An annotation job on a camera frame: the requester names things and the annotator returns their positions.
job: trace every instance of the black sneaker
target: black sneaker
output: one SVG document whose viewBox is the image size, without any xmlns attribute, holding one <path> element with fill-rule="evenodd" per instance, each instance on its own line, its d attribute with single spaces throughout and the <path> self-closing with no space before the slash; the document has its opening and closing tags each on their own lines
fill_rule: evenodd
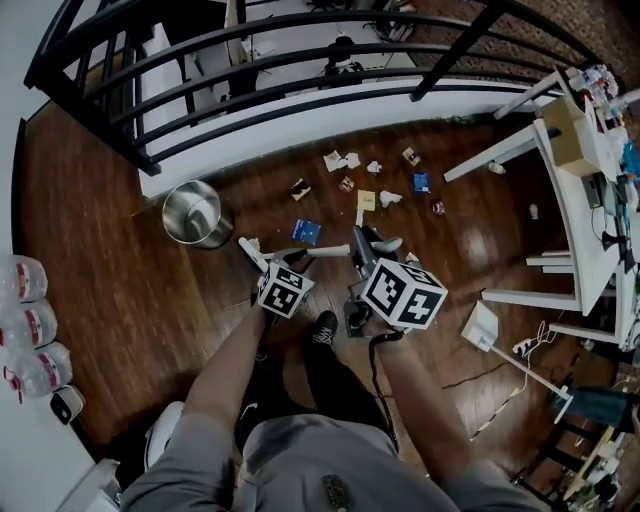
<svg viewBox="0 0 640 512">
<path fill-rule="evenodd" d="M 323 345 L 333 345 L 333 337 L 338 331 L 338 318 L 333 311 L 323 311 L 313 324 L 311 342 Z"/>
</svg>

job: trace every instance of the lower floor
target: lower floor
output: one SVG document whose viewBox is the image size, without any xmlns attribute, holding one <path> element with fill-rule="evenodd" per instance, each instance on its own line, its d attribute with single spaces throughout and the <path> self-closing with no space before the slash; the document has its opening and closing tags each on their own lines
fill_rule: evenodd
<svg viewBox="0 0 640 512">
<path fill-rule="evenodd" d="M 59 339 L 71 350 L 74 382 L 87 399 L 79 419 L 87 442 L 108 454 L 115 436 L 148 426 L 169 402 L 185 398 L 207 358 L 249 309 L 259 276 L 235 243 L 238 237 L 258 238 L 264 252 L 309 247 L 291 240 L 296 221 L 305 219 L 321 226 L 319 246 L 347 243 L 356 221 L 357 190 L 403 197 L 386 209 L 378 203 L 375 211 L 365 212 L 364 223 L 383 237 L 402 237 L 402 250 L 415 254 L 449 290 L 435 321 L 414 343 L 471 436 L 524 384 L 519 370 L 460 336 L 480 291 L 567 293 L 573 286 L 566 275 L 542 274 L 525 265 L 529 255 L 566 248 L 553 188 L 537 155 L 513 160 L 506 175 L 479 171 L 455 183 L 443 179 L 447 170 L 525 121 L 394 125 L 287 149 L 219 172 L 207 181 L 234 212 L 235 231 L 224 247 L 203 251 L 166 235 L 162 204 L 145 203 L 135 169 L 57 106 L 46 106 L 26 132 L 18 248 L 42 261 L 49 273 Z M 408 147 L 421 157 L 416 167 L 402 156 Z M 342 156 L 357 153 L 361 165 L 327 172 L 323 155 L 334 150 Z M 378 175 L 366 170 L 374 160 L 381 166 Z M 414 172 L 428 174 L 430 193 L 413 192 Z M 355 183 L 351 192 L 340 189 L 345 176 Z M 289 189 L 300 178 L 311 191 L 294 201 Z M 444 215 L 434 214 L 434 200 L 442 202 Z M 534 204 L 536 219 L 530 209 Z M 348 259 L 327 259 L 319 262 L 314 280 L 303 309 L 269 340 L 274 357 L 285 360 L 285 387 L 301 405 L 309 403 L 310 395 L 300 342 L 320 312 L 330 309 L 341 317 L 347 286 L 357 275 Z M 560 313 L 506 304 L 491 304 L 491 309 L 500 319 L 498 344 L 507 351 L 535 338 L 541 322 L 555 321 Z M 347 338 L 343 323 L 341 318 L 338 354 L 373 390 L 367 344 Z M 531 366 L 555 382 L 573 372 L 583 384 L 606 385 L 614 371 L 609 361 L 582 352 L 575 338 L 560 336 L 535 353 Z M 401 457 L 424 471 L 383 375 L 380 383 Z M 535 457 L 552 420 L 548 392 L 530 381 L 474 445 L 513 475 Z M 545 488 L 557 473 L 558 468 L 543 471 L 534 483 Z"/>
</svg>

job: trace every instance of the white wall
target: white wall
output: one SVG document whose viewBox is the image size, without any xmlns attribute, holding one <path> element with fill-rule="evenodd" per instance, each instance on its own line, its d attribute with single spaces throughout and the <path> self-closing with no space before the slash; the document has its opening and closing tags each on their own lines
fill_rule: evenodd
<svg viewBox="0 0 640 512">
<path fill-rule="evenodd" d="M 11 251 L 11 175 L 18 122 L 47 100 L 22 81 L 61 0 L 0 0 L 0 251 Z M 79 18 L 95 12 L 87 0 Z M 5 355 L 0 354 L 0 366 Z M 47 398 L 25 401 L 0 382 L 0 510 L 54 511 L 93 461 Z"/>
</svg>

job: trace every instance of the water bottle pack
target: water bottle pack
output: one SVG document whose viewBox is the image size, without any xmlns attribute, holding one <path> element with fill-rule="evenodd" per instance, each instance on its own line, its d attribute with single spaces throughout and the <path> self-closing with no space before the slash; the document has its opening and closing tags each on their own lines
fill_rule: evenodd
<svg viewBox="0 0 640 512">
<path fill-rule="evenodd" d="M 44 267 L 25 256 L 0 257 L 0 347 L 9 354 L 3 376 L 23 396 L 45 396 L 71 381 L 69 351 L 55 342 L 58 322 L 45 300 Z"/>
</svg>

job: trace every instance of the wire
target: wire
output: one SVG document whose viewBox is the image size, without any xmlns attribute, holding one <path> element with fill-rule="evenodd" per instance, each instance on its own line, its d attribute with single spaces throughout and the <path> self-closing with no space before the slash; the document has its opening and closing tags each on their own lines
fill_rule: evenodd
<svg viewBox="0 0 640 512">
<path fill-rule="evenodd" d="M 564 315 L 564 311 L 562 311 L 560 313 L 560 316 L 558 316 L 558 320 L 560 320 L 562 318 L 562 315 Z M 542 322 L 540 322 L 540 325 L 538 326 L 538 334 L 536 335 L 536 344 L 531 347 L 529 350 L 527 350 L 523 355 L 522 358 L 527 360 L 527 369 L 531 369 L 531 354 L 533 354 L 533 352 L 538 349 L 539 347 L 541 347 L 544 344 L 547 343 L 553 343 L 553 340 L 556 339 L 556 335 L 557 332 L 554 331 L 554 333 L 549 336 L 549 334 L 551 333 L 550 330 L 546 330 L 545 331 L 545 327 L 546 327 L 547 323 L 543 320 Z M 527 389 L 527 383 L 529 382 L 529 375 L 527 373 L 524 374 L 524 384 L 522 385 L 521 388 L 516 388 L 514 389 L 509 396 L 507 397 L 507 399 L 502 402 L 502 404 L 500 405 L 500 407 L 498 407 L 496 409 L 496 411 L 491 415 L 491 417 L 484 422 L 482 425 L 480 425 L 480 427 L 474 432 L 474 434 L 469 438 L 469 441 L 473 442 L 487 427 L 489 427 L 489 425 L 491 425 L 491 423 L 493 422 L 493 420 L 496 419 L 496 417 L 502 412 L 504 411 L 505 407 L 507 406 L 507 404 L 513 400 L 516 396 L 518 396 L 520 393 L 522 393 L 525 389 Z"/>
<path fill-rule="evenodd" d="M 394 331 L 387 334 L 381 334 L 380 336 L 376 336 L 369 342 L 369 363 L 371 364 L 371 381 L 373 382 L 373 387 L 376 390 L 376 394 L 382 402 L 382 408 L 384 409 L 384 414 L 387 417 L 387 425 L 389 427 L 389 437 L 391 438 L 391 442 L 393 443 L 393 447 L 396 449 L 396 452 L 400 451 L 400 446 L 398 445 L 398 438 L 396 437 L 396 432 L 393 428 L 393 419 L 391 418 L 391 411 L 389 410 L 389 406 L 387 405 L 387 401 L 382 394 L 382 390 L 380 389 L 380 385 L 378 384 L 378 369 L 376 368 L 376 353 L 375 346 L 379 343 L 393 342 L 398 341 L 400 338 L 404 336 L 402 331 Z"/>
<path fill-rule="evenodd" d="M 558 316 L 558 320 L 556 320 L 556 322 L 558 322 L 562 318 L 562 315 L 564 315 L 564 310 L 560 313 L 560 316 Z M 545 331 L 546 326 L 547 326 L 547 322 L 545 322 L 544 320 L 540 322 L 540 325 L 538 326 L 538 334 L 536 335 L 536 344 L 533 345 L 529 350 L 527 350 L 522 356 L 523 359 L 524 358 L 527 359 L 527 369 L 529 370 L 531 369 L 531 356 L 533 352 L 544 344 L 553 343 L 553 341 L 556 339 L 556 336 L 558 334 L 557 331 L 554 331 L 553 334 L 549 336 L 549 334 L 551 333 L 551 330 L 547 329 Z M 529 380 L 529 375 L 525 373 L 524 385 L 522 386 L 522 389 L 518 394 L 522 393 L 525 389 L 527 389 L 528 380 Z"/>
<path fill-rule="evenodd" d="M 601 209 L 602 209 L 602 213 L 603 213 L 603 215 L 604 215 L 604 231 L 606 232 L 606 231 L 607 231 L 607 222 L 608 222 L 608 220 L 609 220 L 609 219 L 608 219 L 608 216 L 607 216 L 607 212 L 604 210 L 604 208 L 602 208 L 602 206 L 599 206 L 598 208 L 601 208 Z M 593 234 L 596 236 L 596 238 L 598 239 L 598 241 L 599 241 L 600 243 L 602 243 L 602 238 L 600 238 L 600 237 L 598 236 L 598 233 L 596 233 L 596 228 L 593 226 L 593 214 L 596 212 L 596 210 L 597 210 L 598 208 L 592 208 L 592 209 L 591 209 L 591 231 L 593 231 Z"/>
</svg>

